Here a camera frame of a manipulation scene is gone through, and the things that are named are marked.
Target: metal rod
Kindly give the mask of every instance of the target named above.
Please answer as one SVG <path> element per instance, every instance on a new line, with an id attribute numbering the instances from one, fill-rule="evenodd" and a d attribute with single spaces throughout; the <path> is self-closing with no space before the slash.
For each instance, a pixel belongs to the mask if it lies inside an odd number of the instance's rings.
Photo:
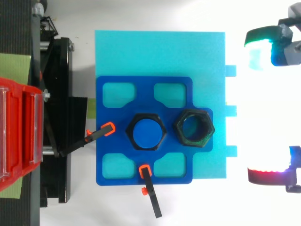
<path id="1" fill-rule="evenodd" d="M 54 155 L 53 149 L 51 146 L 43 147 L 43 155 Z"/>
<path id="2" fill-rule="evenodd" d="M 41 41 L 40 42 L 40 51 L 47 51 L 49 46 L 49 41 Z"/>

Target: screw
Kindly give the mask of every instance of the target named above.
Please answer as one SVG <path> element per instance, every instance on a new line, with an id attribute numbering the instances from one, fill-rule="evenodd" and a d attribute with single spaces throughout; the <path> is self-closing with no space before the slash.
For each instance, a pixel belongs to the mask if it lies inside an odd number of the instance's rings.
<path id="1" fill-rule="evenodd" d="M 74 45 L 74 43 L 71 43 L 69 45 L 69 51 L 74 52 L 74 50 L 75 50 L 75 45 Z"/>
<path id="2" fill-rule="evenodd" d="M 301 42 L 295 46 L 296 51 L 301 51 Z"/>
<path id="3" fill-rule="evenodd" d="M 50 93 L 48 93 L 48 90 L 45 89 L 43 92 L 43 97 L 44 97 L 44 101 L 47 102 L 48 99 L 50 98 Z"/>
<path id="4" fill-rule="evenodd" d="M 34 6 L 32 8 L 32 14 L 34 16 L 39 16 L 39 17 L 44 16 L 44 7 L 43 7 L 42 3 L 34 4 Z"/>

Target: black bracket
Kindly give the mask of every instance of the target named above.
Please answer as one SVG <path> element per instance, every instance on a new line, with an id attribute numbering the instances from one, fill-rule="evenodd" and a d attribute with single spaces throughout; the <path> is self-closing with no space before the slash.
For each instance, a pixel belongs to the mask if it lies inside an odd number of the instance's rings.
<path id="1" fill-rule="evenodd" d="M 75 150 L 79 149 L 80 147 L 83 147 L 86 144 L 91 143 L 92 141 L 97 140 L 98 138 L 105 136 L 106 134 L 115 131 L 115 128 L 113 128 L 111 125 L 107 125 L 102 127 L 100 130 L 97 130 L 93 132 L 92 134 L 88 134 L 84 139 L 81 139 L 74 144 L 70 145 L 68 148 L 61 150 L 60 155 L 62 157 L 67 156 L 68 154 L 74 152 Z"/>
<path id="2" fill-rule="evenodd" d="M 151 174 L 150 174 L 150 170 L 148 167 L 141 167 L 141 176 L 145 181 L 145 185 L 146 185 L 146 190 L 148 195 L 150 196 L 150 201 L 152 204 L 152 207 L 154 209 L 154 213 L 156 218 L 159 218 L 162 216 L 160 207 L 159 207 L 159 203 L 157 200 L 157 196 L 155 193 L 155 189 L 151 180 Z"/>

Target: black clamp arm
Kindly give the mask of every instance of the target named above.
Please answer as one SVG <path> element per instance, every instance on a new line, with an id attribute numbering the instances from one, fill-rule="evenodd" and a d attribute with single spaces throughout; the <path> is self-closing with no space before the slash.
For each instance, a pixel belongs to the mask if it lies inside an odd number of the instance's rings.
<path id="1" fill-rule="evenodd" d="M 155 216 L 156 216 L 156 218 L 159 218 L 162 216 L 162 214 L 161 214 L 161 210 L 160 210 L 157 196 L 155 193 L 155 189 L 154 189 L 153 183 L 151 181 L 150 166 L 149 165 L 140 166 L 139 172 L 140 172 L 141 178 L 144 179 L 145 185 L 146 185 L 146 187 L 142 188 L 142 194 L 143 195 L 148 194 L 150 196 L 150 201 L 151 201 L 152 207 L 154 209 Z"/>
<path id="2" fill-rule="evenodd" d="M 110 134 L 112 134 L 113 132 L 115 132 L 115 126 L 112 122 L 108 122 L 106 124 L 104 124 L 100 130 L 97 130 L 95 132 L 90 132 L 89 130 L 87 130 L 87 136 L 77 142 L 75 142 L 74 144 L 70 145 L 68 148 L 61 150 L 60 151 L 60 155 L 62 157 L 67 156 L 68 154 L 70 154 L 71 152 L 74 152 L 75 150 L 79 149 L 80 147 L 83 147 L 86 144 L 91 143 L 94 140 L 97 140 L 98 138 L 102 137 L 102 136 L 108 136 Z"/>

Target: green led light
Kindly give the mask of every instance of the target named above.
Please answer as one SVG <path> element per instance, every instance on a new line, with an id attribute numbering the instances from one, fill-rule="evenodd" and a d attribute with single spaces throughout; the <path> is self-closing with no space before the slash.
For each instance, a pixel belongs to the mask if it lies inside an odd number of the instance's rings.
<path id="1" fill-rule="evenodd" d="M 245 44 L 245 48 L 248 51 L 248 62 L 251 69 L 262 71 L 272 65 L 272 43 L 270 40 L 252 41 Z"/>

